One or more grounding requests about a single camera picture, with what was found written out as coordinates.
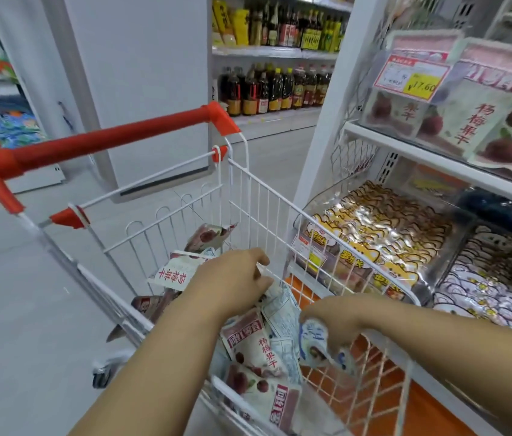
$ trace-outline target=gray tile floor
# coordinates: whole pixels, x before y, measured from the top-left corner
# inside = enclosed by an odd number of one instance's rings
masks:
[[[251,171],[291,199],[313,131],[309,128],[251,141]],[[243,160],[240,150],[236,155]],[[80,163],[71,164],[70,168],[67,183],[21,196],[32,219],[43,220],[66,202],[80,203],[102,194],[99,184]],[[223,176],[226,181],[227,170]],[[181,196],[187,192],[197,195],[204,182],[187,183],[119,205],[104,203],[93,207],[88,215],[101,238],[113,242],[124,236],[129,221],[153,221],[158,207],[168,205],[174,209]],[[237,193],[239,187],[236,181],[233,192]],[[272,223],[279,214],[282,222],[276,230],[281,232],[288,212],[280,211],[278,202],[271,202],[265,193],[257,195],[254,184],[252,187],[251,213],[261,208],[256,219],[262,223]],[[247,204],[246,194],[243,198]],[[271,208],[269,214],[264,213],[265,203]],[[224,211],[224,220],[230,218],[230,211]],[[246,246],[241,239],[248,232],[252,245],[264,246],[272,241],[270,234],[256,223],[250,226],[245,214],[243,218],[244,231],[236,236],[239,246]],[[175,222],[176,229],[181,230],[178,223]],[[127,287],[86,233],[63,227],[53,227],[50,233],[65,251],[130,300]],[[140,273],[131,251],[117,249],[116,257],[124,259],[121,264],[128,273]],[[139,280],[144,290],[141,277]],[[65,435],[97,397],[97,391],[90,387],[93,361],[128,345],[121,340],[105,344],[111,328],[109,320],[76,284],[0,208],[0,436]],[[188,434],[199,432],[218,433],[218,427],[201,406],[196,407],[188,427]]]

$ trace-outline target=price tag holder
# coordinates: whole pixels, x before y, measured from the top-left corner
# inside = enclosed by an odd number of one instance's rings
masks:
[[[374,87],[430,102],[450,68],[448,64],[391,55],[383,65]]]

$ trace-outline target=white metal wire basket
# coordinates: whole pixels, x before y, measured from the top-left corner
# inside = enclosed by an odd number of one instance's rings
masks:
[[[225,146],[216,146],[209,153],[81,205],[69,204],[67,208],[54,214],[50,219],[38,224],[24,213],[23,207],[9,193],[2,181],[24,169],[38,168],[46,163],[69,159],[78,154],[87,154],[103,147],[126,144],[139,138],[208,120],[214,123],[224,138],[237,132],[243,142],[233,147],[226,139]],[[245,152],[245,165],[235,160],[237,156],[234,156],[234,153],[239,149]],[[368,146],[360,146],[359,150],[360,153],[364,153],[365,160],[355,166],[355,171],[349,171],[347,174],[360,173],[369,166],[374,156],[374,152]],[[127,338],[135,347],[141,344],[153,328],[153,324],[130,306],[129,300],[124,299],[125,294],[127,296],[153,294],[153,289],[146,283],[146,279],[168,261],[170,252],[183,248],[188,237],[202,223],[217,225],[238,223],[222,250],[256,246],[263,248],[271,259],[267,272],[273,278],[279,281],[285,280],[291,284],[301,307],[332,295],[318,284],[315,278],[307,274],[306,269],[297,264],[297,259],[301,259],[307,264],[305,268],[314,266],[309,260],[312,244],[310,243],[309,251],[297,250],[292,246],[295,214],[299,220],[307,220],[315,224],[318,230],[322,230],[322,227],[316,220],[250,172],[247,141],[216,103],[156,120],[127,124],[115,129],[9,151],[5,155],[0,153],[0,202],[73,277],[111,322],[124,329]],[[173,206],[158,208],[152,222],[144,223],[139,220],[129,222],[126,226],[126,235],[112,243],[105,242],[95,227],[90,224],[88,211],[92,206],[124,190],[159,178],[203,158],[211,158],[214,164],[214,173],[210,180],[198,186],[196,193],[182,195]],[[350,163],[345,166],[341,164],[339,168],[350,168]],[[93,272],[78,263],[71,256],[72,251],[67,253],[60,249],[46,232],[48,226],[54,223],[86,230],[107,257],[128,291],[123,291],[123,296],[119,295],[116,288],[113,290]],[[341,246],[349,248],[353,256],[362,259],[360,253],[348,247],[341,239],[332,233],[329,235]],[[373,272],[362,286],[361,292],[369,290],[371,285],[368,282],[375,273],[380,271],[377,265],[371,264],[371,266],[374,268]],[[328,274],[328,276],[334,279],[334,275]],[[339,284],[342,287],[340,293],[352,292],[347,288],[347,282],[344,285],[342,282]],[[406,295],[408,300],[415,301],[411,291]],[[311,370],[303,367],[306,385],[293,421],[293,431],[296,434],[333,436],[347,433],[355,436],[402,434],[412,361],[403,352],[400,353],[398,349],[394,349],[388,339],[378,334],[363,335],[353,344],[351,352],[358,365],[359,375],[356,379],[338,373],[332,368]],[[112,361],[113,364],[120,365],[130,354],[129,351],[123,352]],[[107,379],[110,377],[109,373],[104,371],[98,374],[103,378],[106,376]],[[206,381],[200,397],[218,416],[234,424],[246,434],[283,435],[280,429],[266,417],[259,416],[250,404],[216,375]],[[246,420],[232,411],[229,407],[231,403],[236,409],[251,416],[251,419]]]

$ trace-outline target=red shopping cart handle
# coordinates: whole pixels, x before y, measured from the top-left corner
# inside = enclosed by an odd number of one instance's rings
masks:
[[[24,207],[8,189],[4,180],[18,177],[27,171],[206,122],[214,124],[222,136],[240,132],[224,109],[216,101],[212,101],[198,109],[146,121],[16,149],[0,149],[0,202],[10,213],[18,214],[23,211]]]

